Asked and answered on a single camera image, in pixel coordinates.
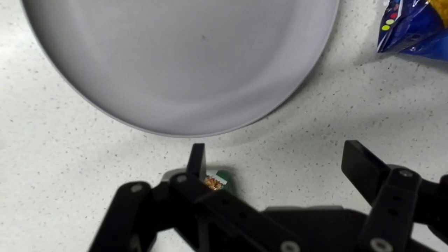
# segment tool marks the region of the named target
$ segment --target blue plastic bag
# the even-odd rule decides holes
[[[448,62],[448,0],[391,0],[381,22],[379,52]]]

